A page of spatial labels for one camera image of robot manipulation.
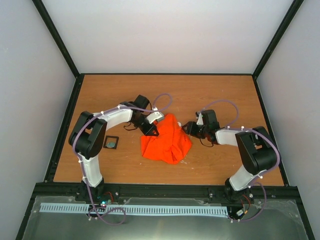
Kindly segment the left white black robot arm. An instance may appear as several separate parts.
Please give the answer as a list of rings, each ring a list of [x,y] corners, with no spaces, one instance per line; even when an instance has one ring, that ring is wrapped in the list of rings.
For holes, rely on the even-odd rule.
[[[104,188],[99,185],[103,182],[99,153],[107,130],[123,123],[132,123],[145,136],[159,135],[155,122],[162,120],[164,115],[156,107],[148,110],[149,115],[143,114],[149,103],[146,97],[139,95],[135,101],[122,102],[106,111],[84,111],[80,114],[68,142],[78,158],[82,181],[89,186],[86,195],[92,201],[99,201],[104,195]]]

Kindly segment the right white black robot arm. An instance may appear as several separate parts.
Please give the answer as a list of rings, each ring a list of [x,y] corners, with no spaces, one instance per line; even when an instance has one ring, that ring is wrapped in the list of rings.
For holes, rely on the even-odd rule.
[[[238,148],[241,166],[224,184],[224,196],[228,202],[237,201],[257,179],[276,168],[280,153],[263,126],[254,128],[221,127],[214,110],[197,112],[197,121],[182,126],[184,132],[199,140],[208,140],[212,146],[229,145]]]

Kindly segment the orange garment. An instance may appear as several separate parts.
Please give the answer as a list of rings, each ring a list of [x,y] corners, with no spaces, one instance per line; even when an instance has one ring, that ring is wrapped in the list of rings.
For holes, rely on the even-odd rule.
[[[168,113],[156,124],[158,136],[140,138],[141,154],[153,161],[175,165],[183,160],[192,147],[192,141],[179,126],[174,114]]]

